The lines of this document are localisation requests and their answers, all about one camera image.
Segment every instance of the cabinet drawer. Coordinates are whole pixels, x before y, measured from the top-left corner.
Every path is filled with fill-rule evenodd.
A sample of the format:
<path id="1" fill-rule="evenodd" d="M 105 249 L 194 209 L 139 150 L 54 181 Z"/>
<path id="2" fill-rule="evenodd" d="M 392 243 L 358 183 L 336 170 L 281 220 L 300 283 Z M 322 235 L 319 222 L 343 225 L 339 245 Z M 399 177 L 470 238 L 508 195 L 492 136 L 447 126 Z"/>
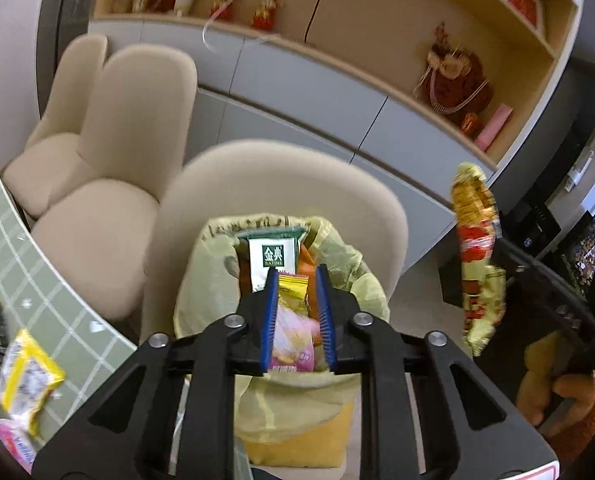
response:
<path id="1" fill-rule="evenodd" d="M 229 100 L 222 119 L 220 142 L 236 139 L 281 140 L 318 150 L 318 152 L 328 153 L 341 158 L 345 162 L 350 162 L 351 158 L 353 158 L 353 153 L 349 150 L 336 146 L 316 134 L 295 126 L 295 124 L 278 119 L 256 108 Z"/>
<path id="2" fill-rule="evenodd" d="M 109 54 L 140 43 L 143 20 L 99 20 L 89 22 L 89 34 L 104 34 L 109 38 Z"/>
<path id="3" fill-rule="evenodd" d="M 450 200 L 460 162 L 491 169 L 456 140 L 410 108 L 389 98 L 360 149 Z"/>
<path id="4" fill-rule="evenodd" d="M 409 248 L 406 251 L 404 270 L 424 256 L 437 241 L 444 229 L 453 221 L 453 213 L 419 189 L 371 164 L 356 155 L 353 166 L 367 171 L 386 184 L 400 199 L 409 224 Z"/>
<path id="5" fill-rule="evenodd" d="M 231 94 L 357 148 L 386 96 L 303 56 L 245 41 Z"/>
<path id="6" fill-rule="evenodd" d="M 184 163 L 218 143 L 226 97 L 198 89 L 193 105 L 189 136 L 186 139 Z"/>
<path id="7" fill-rule="evenodd" d="M 163 44 L 186 52 L 195 62 L 198 83 L 228 92 L 244 40 L 217 30 L 207 30 L 211 52 L 202 42 L 202 29 L 173 23 L 144 24 L 142 43 Z"/>

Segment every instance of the white label with red border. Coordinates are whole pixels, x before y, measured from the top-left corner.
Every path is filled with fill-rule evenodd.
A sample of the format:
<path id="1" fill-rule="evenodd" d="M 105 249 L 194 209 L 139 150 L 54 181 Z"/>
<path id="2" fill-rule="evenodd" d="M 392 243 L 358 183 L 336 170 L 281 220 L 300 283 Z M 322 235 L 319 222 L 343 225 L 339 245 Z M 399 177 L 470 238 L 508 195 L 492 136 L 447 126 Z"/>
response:
<path id="1" fill-rule="evenodd" d="M 560 463 L 555 460 L 550 464 L 546 464 L 533 469 L 533 471 L 527 471 L 521 475 L 512 476 L 505 480 L 555 480 L 560 475 Z"/>

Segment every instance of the green logo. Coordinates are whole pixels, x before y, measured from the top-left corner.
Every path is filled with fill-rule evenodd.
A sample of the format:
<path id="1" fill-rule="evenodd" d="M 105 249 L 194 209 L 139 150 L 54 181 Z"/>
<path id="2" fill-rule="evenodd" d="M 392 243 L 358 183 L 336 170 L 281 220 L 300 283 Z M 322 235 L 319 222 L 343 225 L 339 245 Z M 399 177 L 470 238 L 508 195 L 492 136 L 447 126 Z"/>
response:
<path id="1" fill-rule="evenodd" d="M 284 267 L 284 246 L 262 246 L 263 267 Z"/>

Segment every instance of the green checkered tablecloth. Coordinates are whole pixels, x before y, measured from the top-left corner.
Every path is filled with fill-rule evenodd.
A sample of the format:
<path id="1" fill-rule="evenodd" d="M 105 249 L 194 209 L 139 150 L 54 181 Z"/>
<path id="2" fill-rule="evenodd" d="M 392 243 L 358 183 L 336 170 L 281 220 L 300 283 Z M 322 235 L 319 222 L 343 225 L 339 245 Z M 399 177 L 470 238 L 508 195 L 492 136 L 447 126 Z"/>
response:
<path id="1" fill-rule="evenodd" d="M 20 220 L 1 180 L 0 301 L 9 338 L 27 328 L 66 373 L 39 415 L 37 444 L 42 446 L 136 347 L 56 272 Z"/>

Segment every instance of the metal screw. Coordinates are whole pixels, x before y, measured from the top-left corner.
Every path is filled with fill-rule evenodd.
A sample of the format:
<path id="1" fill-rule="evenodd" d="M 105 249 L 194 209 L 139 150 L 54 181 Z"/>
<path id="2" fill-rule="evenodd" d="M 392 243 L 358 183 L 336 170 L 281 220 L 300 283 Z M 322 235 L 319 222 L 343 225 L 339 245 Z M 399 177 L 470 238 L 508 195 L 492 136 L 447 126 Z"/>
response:
<path id="1" fill-rule="evenodd" d="M 166 344 L 168 342 L 169 342 L 169 336 L 167 336 L 166 334 L 163 334 L 161 332 L 158 332 L 157 334 L 153 334 L 150 338 L 148 338 L 148 343 L 153 348 L 162 348 L 163 346 L 166 346 Z"/>
<path id="2" fill-rule="evenodd" d="M 244 326 L 244 318 L 239 314 L 231 314 L 225 317 L 224 324 L 229 328 L 240 328 Z"/>
<path id="3" fill-rule="evenodd" d="M 359 326 L 369 326 L 373 323 L 373 316 L 368 312 L 358 312 L 353 316 L 353 322 Z"/>
<path id="4" fill-rule="evenodd" d="M 439 330 L 431 332 L 427 337 L 429 338 L 429 343 L 433 346 L 444 346 L 449 341 L 447 335 Z"/>

